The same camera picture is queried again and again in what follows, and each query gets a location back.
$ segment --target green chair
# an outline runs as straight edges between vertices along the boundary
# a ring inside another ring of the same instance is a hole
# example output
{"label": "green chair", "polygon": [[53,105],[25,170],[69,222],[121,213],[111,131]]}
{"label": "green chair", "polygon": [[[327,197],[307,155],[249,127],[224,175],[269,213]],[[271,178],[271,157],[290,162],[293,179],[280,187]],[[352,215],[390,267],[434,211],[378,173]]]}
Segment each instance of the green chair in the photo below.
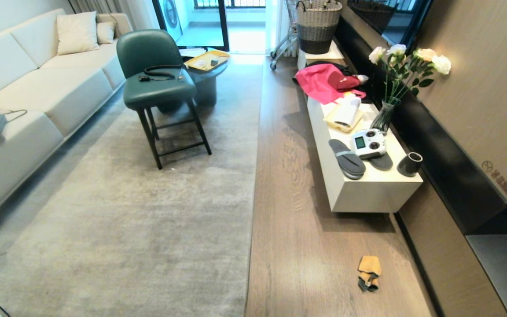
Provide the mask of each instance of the green chair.
{"label": "green chair", "polygon": [[[129,32],[119,38],[117,54],[126,78],[125,105],[138,113],[158,168],[162,169],[159,157],[196,146],[205,145],[207,152],[211,155],[211,148],[193,102],[197,89],[185,70],[183,60],[173,38],[163,30]],[[165,68],[154,70],[154,72],[169,73],[173,75],[172,78],[146,75],[143,71],[152,66],[165,66]],[[140,81],[139,77],[141,76],[149,76],[152,79]],[[151,109],[158,107],[162,110],[162,106],[169,106],[174,102],[186,102],[193,118],[157,127]],[[197,125],[203,142],[158,153],[155,146],[155,140],[159,140],[157,130],[190,122],[195,122]]]}

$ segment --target drone controller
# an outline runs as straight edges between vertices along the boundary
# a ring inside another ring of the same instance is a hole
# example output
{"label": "drone controller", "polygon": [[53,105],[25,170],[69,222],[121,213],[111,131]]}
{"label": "drone controller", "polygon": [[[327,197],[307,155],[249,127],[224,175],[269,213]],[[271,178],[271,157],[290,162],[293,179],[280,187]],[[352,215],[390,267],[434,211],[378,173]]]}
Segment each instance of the drone controller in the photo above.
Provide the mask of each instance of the drone controller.
{"label": "drone controller", "polygon": [[386,153],[385,137],[379,129],[361,130],[353,134],[351,148],[360,159],[370,159]]}

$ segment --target mug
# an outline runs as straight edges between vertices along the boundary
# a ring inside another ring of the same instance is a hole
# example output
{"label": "mug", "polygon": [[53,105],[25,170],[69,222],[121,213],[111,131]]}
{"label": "mug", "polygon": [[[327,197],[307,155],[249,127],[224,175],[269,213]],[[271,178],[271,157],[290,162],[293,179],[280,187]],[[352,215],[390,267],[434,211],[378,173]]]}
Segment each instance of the mug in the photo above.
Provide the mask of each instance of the mug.
{"label": "mug", "polygon": [[420,170],[423,160],[422,156],[418,153],[410,152],[398,163],[396,169],[402,175],[412,177]]}

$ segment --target sofa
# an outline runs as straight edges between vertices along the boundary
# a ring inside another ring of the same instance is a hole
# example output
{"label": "sofa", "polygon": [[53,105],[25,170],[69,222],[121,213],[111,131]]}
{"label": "sofa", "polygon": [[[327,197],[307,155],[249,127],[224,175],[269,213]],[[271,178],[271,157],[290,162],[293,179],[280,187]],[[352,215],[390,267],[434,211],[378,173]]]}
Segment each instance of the sofa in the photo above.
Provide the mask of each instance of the sofa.
{"label": "sofa", "polygon": [[[56,55],[56,17],[63,14],[53,10],[0,32],[0,110],[27,110],[2,133],[0,206],[125,82],[116,40]],[[99,14],[97,21],[115,21],[115,38],[132,30],[125,14]]]}

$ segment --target glass door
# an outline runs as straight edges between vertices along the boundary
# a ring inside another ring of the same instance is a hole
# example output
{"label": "glass door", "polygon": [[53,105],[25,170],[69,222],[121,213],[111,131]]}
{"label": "glass door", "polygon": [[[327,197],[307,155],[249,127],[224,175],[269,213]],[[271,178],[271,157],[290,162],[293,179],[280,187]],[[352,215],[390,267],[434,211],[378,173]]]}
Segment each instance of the glass door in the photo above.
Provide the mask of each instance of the glass door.
{"label": "glass door", "polygon": [[152,0],[159,26],[180,48],[229,51],[224,0]]}

